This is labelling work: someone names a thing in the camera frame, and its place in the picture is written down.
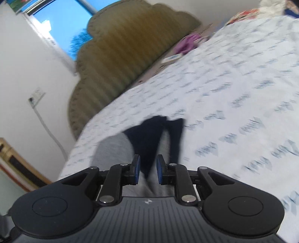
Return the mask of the white bedsheet with blue script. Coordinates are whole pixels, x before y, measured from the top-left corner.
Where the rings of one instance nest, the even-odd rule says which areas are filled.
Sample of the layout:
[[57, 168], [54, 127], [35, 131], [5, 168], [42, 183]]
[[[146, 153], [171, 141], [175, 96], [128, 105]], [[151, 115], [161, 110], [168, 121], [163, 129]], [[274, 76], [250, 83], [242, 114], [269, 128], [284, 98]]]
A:
[[279, 236], [298, 242], [298, 20], [244, 20], [145, 83], [85, 126], [60, 173], [91, 164], [98, 143], [155, 115], [186, 121], [180, 160], [281, 200]]

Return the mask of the colourful patterned fabric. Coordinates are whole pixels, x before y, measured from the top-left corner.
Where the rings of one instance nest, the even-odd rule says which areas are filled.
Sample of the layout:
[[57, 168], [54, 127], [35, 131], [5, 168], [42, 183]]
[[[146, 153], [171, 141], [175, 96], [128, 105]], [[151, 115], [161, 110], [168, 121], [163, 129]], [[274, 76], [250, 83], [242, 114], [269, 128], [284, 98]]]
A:
[[232, 18], [230, 18], [230, 20], [228, 20], [228, 22], [225, 24], [225, 26], [231, 25], [233, 23], [236, 23], [236, 22], [239, 22], [242, 20], [255, 19], [258, 15], [259, 15], [259, 9], [250, 9], [250, 10], [242, 11], [242, 12], [237, 13]]

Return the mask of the white wall socket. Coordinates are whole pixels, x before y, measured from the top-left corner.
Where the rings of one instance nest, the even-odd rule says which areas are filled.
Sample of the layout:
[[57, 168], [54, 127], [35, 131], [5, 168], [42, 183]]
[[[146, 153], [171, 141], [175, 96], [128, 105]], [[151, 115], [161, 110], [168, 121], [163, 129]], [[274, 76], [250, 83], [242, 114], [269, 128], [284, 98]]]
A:
[[36, 88], [31, 96], [28, 98], [28, 102], [31, 108], [35, 108], [36, 105], [41, 101], [44, 97], [45, 92], [41, 88]]

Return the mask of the wooden framed furniture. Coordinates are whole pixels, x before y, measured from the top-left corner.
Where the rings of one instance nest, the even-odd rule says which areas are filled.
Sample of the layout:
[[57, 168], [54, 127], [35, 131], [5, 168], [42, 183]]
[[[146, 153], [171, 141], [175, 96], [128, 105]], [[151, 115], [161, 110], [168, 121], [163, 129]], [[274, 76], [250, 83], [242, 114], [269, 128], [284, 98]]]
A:
[[1, 138], [1, 170], [24, 191], [31, 192], [52, 183]]

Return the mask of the white crumpled cloth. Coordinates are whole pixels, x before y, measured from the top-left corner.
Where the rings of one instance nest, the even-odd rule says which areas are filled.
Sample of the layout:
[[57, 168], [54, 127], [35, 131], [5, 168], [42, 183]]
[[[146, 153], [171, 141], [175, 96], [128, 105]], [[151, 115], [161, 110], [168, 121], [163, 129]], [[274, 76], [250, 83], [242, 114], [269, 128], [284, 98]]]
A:
[[284, 15], [286, 0], [260, 0], [259, 18], [272, 18]]

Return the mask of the purple cloth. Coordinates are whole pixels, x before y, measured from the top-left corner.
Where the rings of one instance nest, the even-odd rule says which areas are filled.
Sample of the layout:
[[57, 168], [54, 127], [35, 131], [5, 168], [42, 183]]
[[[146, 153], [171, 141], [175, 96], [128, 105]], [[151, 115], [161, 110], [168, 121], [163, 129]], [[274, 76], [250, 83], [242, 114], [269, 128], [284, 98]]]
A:
[[191, 33], [185, 36], [179, 43], [175, 46], [175, 54], [187, 54], [193, 49], [197, 48], [199, 43], [206, 40], [207, 37], [201, 36], [198, 33]]

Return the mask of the olive upholstered headboard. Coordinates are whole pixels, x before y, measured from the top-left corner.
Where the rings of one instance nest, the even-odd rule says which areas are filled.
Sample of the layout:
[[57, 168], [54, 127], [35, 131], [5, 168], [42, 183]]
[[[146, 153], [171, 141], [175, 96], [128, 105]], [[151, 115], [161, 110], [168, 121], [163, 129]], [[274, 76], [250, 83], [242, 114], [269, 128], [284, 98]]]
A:
[[76, 59], [80, 80], [68, 105], [74, 138], [79, 138], [94, 115], [200, 25], [188, 12], [146, 1], [117, 1], [98, 11], [87, 26], [92, 38], [81, 46]]

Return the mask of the grey and navy knit sweater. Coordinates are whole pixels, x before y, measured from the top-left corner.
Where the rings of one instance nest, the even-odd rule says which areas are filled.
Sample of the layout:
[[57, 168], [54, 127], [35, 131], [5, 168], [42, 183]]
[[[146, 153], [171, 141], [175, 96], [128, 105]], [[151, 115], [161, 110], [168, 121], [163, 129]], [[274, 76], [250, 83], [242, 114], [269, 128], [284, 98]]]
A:
[[131, 163], [134, 155], [140, 156], [140, 179], [137, 185], [123, 187], [129, 197], [173, 196], [170, 185], [160, 185], [156, 170], [157, 155], [166, 163], [178, 163], [184, 119], [169, 120], [153, 116], [138, 126], [128, 128], [101, 140], [92, 156], [91, 165], [109, 170], [115, 164]]

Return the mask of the window with blue view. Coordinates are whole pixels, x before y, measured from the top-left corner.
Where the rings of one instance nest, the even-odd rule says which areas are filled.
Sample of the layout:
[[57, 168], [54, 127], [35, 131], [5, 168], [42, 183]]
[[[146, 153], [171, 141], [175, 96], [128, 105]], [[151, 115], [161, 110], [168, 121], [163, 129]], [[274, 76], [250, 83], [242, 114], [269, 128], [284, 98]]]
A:
[[73, 61], [80, 47], [92, 37], [89, 20], [98, 11], [115, 3], [102, 0], [6, 1], [14, 13], [22, 13], [34, 29], [54, 48], [61, 49]]

